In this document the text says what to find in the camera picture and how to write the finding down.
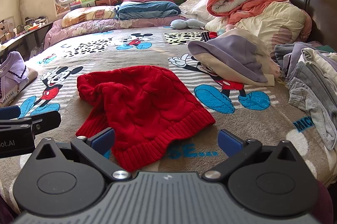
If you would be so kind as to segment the red knit sweater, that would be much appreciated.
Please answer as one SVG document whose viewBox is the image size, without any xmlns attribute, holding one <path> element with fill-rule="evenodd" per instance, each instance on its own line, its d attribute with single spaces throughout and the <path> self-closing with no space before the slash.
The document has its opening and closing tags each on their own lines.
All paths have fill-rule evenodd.
<svg viewBox="0 0 337 224">
<path fill-rule="evenodd" d="M 175 73 L 163 67 L 138 65 L 83 74 L 77 89 L 92 110 L 76 135 L 92 137 L 114 129 L 111 151 L 129 172 L 160 160 L 172 142 L 215 124 Z"/>
</svg>

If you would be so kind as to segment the grey clothes pile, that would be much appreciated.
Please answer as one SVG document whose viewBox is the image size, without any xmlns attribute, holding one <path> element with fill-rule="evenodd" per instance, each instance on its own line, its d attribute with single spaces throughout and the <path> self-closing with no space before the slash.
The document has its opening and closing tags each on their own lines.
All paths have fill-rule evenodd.
<svg viewBox="0 0 337 224">
<path fill-rule="evenodd" d="M 336 148 L 336 52 L 297 41 L 274 47 L 289 103 L 306 112 L 325 147 Z"/>
</svg>

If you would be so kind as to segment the lavender folded garment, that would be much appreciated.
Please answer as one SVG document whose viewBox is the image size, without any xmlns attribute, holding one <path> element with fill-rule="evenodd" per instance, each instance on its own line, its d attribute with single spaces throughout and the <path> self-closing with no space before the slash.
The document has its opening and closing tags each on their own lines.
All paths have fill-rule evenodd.
<svg viewBox="0 0 337 224">
<path fill-rule="evenodd" d="M 15 97 L 38 76 L 38 72 L 29 68 L 21 54 L 10 52 L 1 64 L 1 108 L 7 107 Z"/>
</svg>

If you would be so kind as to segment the Mickey Mouse bed blanket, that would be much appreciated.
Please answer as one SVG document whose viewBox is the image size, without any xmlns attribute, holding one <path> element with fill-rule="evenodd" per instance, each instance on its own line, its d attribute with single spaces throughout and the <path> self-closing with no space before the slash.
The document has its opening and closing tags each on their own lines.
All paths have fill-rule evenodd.
<svg viewBox="0 0 337 224">
<path fill-rule="evenodd" d="M 296 42 L 269 49 L 234 28 L 184 43 L 166 28 L 120 29 L 72 37 L 25 61 L 11 51 L 1 64 L 1 106 L 20 118 L 56 112 L 24 137 L 65 143 L 107 127 L 104 153 L 129 172 L 198 172 L 227 158 L 218 132 L 265 145 L 289 140 L 314 177 L 336 182 L 336 53 Z"/>
</svg>

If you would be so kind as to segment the pink floral quilt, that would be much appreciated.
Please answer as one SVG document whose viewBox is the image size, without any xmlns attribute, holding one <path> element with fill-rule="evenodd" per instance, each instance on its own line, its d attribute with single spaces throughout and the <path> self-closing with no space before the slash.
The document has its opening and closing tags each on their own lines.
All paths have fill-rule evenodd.
<svg viewBox="0 0 337 224">
<path fill-rule="evenodd" d="M 87 35 L 91 33 L 107 32 L 115 29 L 161 27 L 170 25 L 170 23 L 176 19 L 185 20 L 186 18 L 177 15 L 164 18 L 88 20 L 86 22 L 74 24 L 65 28 L 63 28 L 61 25 L 62 20 L 57 20 L 53 23 L 52 28 L 45 36 L 43 49 L 46 50 L 56 43 L 71 37 Z"/>
</svg>

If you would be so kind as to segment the purple and cream garment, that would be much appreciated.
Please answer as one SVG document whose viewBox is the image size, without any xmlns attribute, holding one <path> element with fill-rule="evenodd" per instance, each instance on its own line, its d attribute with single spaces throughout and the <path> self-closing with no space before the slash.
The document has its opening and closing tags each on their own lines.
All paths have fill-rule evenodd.
<svg viewBox="0 0 337 224">
<path fill-rule="evenodd" d="M 250 32 L 233 28 L 208 41 L 187 43 L 191 55 L 225 80 L 273 87 L 281 75 L 268 45 Z"/>
</svg>

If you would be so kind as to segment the yellow patterned pillow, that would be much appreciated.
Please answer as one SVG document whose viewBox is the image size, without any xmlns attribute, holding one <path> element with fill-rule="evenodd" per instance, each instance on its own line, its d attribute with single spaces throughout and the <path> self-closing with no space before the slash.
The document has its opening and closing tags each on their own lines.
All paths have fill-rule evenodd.
<svg viewBox="0 0 337 224">
<path fill-rule="evenodd" d="M 62 19 L 63 28 L 89 20 L 113 19 L 116 14 L 115 6 L 81 7 L 68 12 Z"/>
</svg>

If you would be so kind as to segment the cream comforter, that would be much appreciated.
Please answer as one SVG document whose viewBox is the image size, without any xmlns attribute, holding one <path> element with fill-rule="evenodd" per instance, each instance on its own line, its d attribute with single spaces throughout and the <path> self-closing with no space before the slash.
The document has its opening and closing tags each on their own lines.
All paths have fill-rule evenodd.
<svg viewBox="0 0 337 224">
<path fill-rule="evenodd" d="M 278 44 L 307 41 L 312 20 L 304 10 L 287 0 L 271 2 L 259 15 L 242 18 L 234 26 L 257 36 L 272 51 Z"/>
</svg>

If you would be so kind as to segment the light blue plush toy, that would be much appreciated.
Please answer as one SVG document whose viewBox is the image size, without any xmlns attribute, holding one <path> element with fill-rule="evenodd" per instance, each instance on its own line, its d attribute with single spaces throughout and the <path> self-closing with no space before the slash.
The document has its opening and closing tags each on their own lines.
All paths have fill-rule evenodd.
<svg viewBox="0 0 337 224">
<path fill-rule="evenodd" d="M 205 25 L 205 23 L 196 19 L 176 19 L 171 22 L 170 27 L 173 29 L 204 29 Z"/>
</svg>

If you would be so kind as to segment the blue folded blanket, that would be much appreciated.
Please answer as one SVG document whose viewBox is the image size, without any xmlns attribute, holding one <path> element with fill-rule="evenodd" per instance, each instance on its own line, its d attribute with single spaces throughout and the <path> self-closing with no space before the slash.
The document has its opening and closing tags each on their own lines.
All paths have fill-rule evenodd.
<svg viewBox="0 0 337 224">
<path fill-rule="evenodd" d="M 165 18 L 180 14 L 180 8 L 175 3 L 167 0 L 150 2 L 126 1 L 116 10 L 116 17 L 119 20 Z"/>
</svg>

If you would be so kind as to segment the dark wooden headboard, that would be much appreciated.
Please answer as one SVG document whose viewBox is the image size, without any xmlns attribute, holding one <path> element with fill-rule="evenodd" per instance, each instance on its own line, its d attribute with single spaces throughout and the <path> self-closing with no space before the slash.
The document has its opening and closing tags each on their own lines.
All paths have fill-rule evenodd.
<svg viewBox="0 0 337 224">
<path fill-rule="evenodd" d="M 336 0 L 290 0 L 312 20 L 309 41 L 318 41 L 336 49 Z"/>
</svg>

